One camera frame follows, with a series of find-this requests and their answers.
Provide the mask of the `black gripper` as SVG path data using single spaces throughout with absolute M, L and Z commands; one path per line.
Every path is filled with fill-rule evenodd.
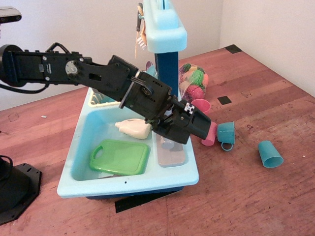
M 211 120 L 194 105 L 171 94 L 172 88 L 154 76 L 139 72 L 121 100 L 120 108 L 129 108 L 143 116 L 160 136 L 186 144 L 191 134 L 206 139 Z M 172 109 L 172 115 L 165 116 Z

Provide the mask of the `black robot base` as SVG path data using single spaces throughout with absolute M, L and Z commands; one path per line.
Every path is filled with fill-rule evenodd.
M 0 156 L 0 224 L 18 219 L 40 192 L 42 172 L 28 163 L 13 165 Z

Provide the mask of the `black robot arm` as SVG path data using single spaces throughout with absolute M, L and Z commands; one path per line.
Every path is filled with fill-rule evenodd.
M 28 83 L 84 85 L 118 101 L 144 117 L 152 130 L 170 140 L 185 144 L 190 135 L 205 139 L 211 120 L 194 105 L 178 100 L 171 87 L 120 58 L 112 56 L 107 65 L 90 57 L 65 50 L 30 52 L 15 45 L 0 49 L 2 87 L 23 92 Z

